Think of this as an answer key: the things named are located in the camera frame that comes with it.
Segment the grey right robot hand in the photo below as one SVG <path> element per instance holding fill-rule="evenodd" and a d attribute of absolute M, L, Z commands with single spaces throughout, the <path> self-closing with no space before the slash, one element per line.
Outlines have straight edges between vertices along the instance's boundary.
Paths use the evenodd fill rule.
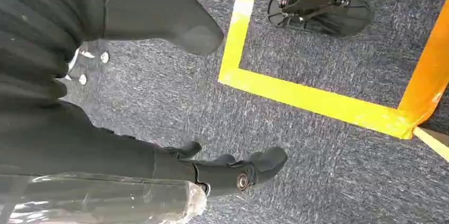
<path fill-rule="evenodd" d="M 224 35 L 197 0 L 1 0 L 1 165 L 24 174 L 105 174 L 185 180 L 213 196 L 274 178 L 288 157 L 280 147 L 237 161 L 194 160 L 201 146 L 160 147 L 94 126 L 65 102 L 60 79 L 85 41 L 164 39 L 209 55 Z"/>

